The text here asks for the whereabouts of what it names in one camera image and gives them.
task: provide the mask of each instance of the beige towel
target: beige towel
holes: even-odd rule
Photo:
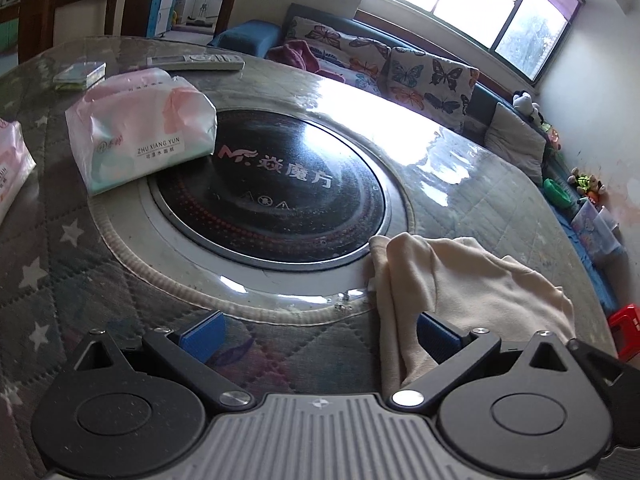
[[[424,311],[465,331],[486,327],[507,341],[528,341],[537,330],[552,330],[563,342],[575,337],[574,308],[562,288],[510,256],[493,256],[474,238],[403,233],[374,236],[369,245],[385,397],[437,366],[418,343],[415,326]]]

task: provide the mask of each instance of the black cooktop surface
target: black cooktop surface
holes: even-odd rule
[[[183,233],[232,259],[353,259],[385,219],[385,195],[365,158],[296,118],[223,111],[214,155],[158,173],[154,196]]]

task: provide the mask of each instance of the stuffed toy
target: stuffed toy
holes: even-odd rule
[[[603,195],[607,188],[594,175],[580,174],[578,168],[573,168],[567,182],[575,186],[578,194],[582,198],[578,202],[584,203],[590,200],[593,205],[598,205],[600,196]]]
[[[529,118],[529,122],[538,128],[545,122],[545,118],[540,113],[540,106],[538,106],[538,103],[534,103],[531,95],[524,90],[519,90],[513,94],[513,107],[526,118]]]

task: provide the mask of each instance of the butterfly pattern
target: butterfly pattern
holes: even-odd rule
[[[378,73],[380,71],[377,65],[368,63],[367,61],[362,62],[356,57],[352,57],[349,60],[349,69],[367,74],[373,79],[378,77]]]
[[[462,67],[457,67],[449,72],[445,72],[442,64],[437,59],[433,59],[433,74],[431,74],[432,85],[438,85],[444,80],[449,85],[449,90],[455,92],[456,87],[458,86],[458,78],[461,75]]]
[[[367,45],[373,45],[380,53],[380,56],[382,56],[383,58],[386,59],[387,57],[389,57],[389,47],[383,43],[380,43],[379,41],[371,40],[369,38],[355,38],[354,40],[351,40],[349,42],[349,46],[359,47]]]
[[[314,26],[314,30],[310,30],[305,34],[305,38],[322,41],[322,43],[326,43],[334,48],[340,49],[340,33],[336,32],[332,28],[325,27],[324,25]]]
[[[424,100],[415,90],[407,90],[398,86],[392,86],[390,90],[396,101],[409,105],[411,108],[420,108],[420,110],[424,110]]]
[[[460,100],[462,101],[462,114],[466,115],[466,107],[469,106],[469,98],[464,95],[464,94],[460,94]]]
[[[458,108],[460,108],[460,103],[458,101],[441,101],[435,95],[426,93],[424,98],[433,106],[436,110],[443,110],[447,114],[452,114]]]
[[[417,65],[409,70],[405,70],[404,66],[402,66],[398,61],[394,60],[391,63],[391,79],[396,83],[400,83],[401,85],[408,86],[409,88],[415,88],[418,84],[418,79],[420,79],[420,74],[424,69],[424,65]]]
[[[412,52],[414,54],[414,56],[426,56],[427,53],[421,50],[415,50],[414,48],[407,48],[404,46],[396,46],[396,50],[398,52],[402,52],[402,53],[406,53],[406,52]]]
[[[341,62],[335,54],[332,54],[331,52],[327,52],[326,50],[321,50],[318,47],[315,47],[312,45],[309,45],[309,50],[311,51],[311,53],[314,55],[316,59],[324,59],[325,61],[328,61],[329,63],[333,63],[336,66],[347,68],[346,65],[343,62]]]
[[[471,78],[469,78],[469,88],[472,90],[475,88],[476,83],[478,82],[478,78],[480,77],[480,71],[477,68],[469,69],[471,72]]]
[[[373,81],[373,79],[368,77],[366,74],[362,74],[362,73],[357,74],[354,82],[354,86],[361,90],[366,90],[367,92],[371,92],[372,94],[380,96],[380,90],[378,89],[376,82]]]
[[[289,25],[289,30],[287,31],[287,35],[285,36],[286,40],[295,40],[297,26],[298,22],[294,18],[293,20],[291,20],[291,25]]]

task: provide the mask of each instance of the floor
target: floor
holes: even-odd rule
[[[168,30],[162,35],[161,40],[180,41],[181,43],[192,43],[206,45],[213,40],[213,34],[199,34],[197,32],[183,32],[182,30]]]
[[[18,66],[18,53],[17,52],[3,52],[0,54],[0,75],[3,75],[12,68]]]
[[[199,32],[200,34],[213,34],[216,28],[216,21],[214,20],[211,27],[199,27],[197,25],[187,25],[186,23],[176,23],[172,30],[179,30],[180,32]]]

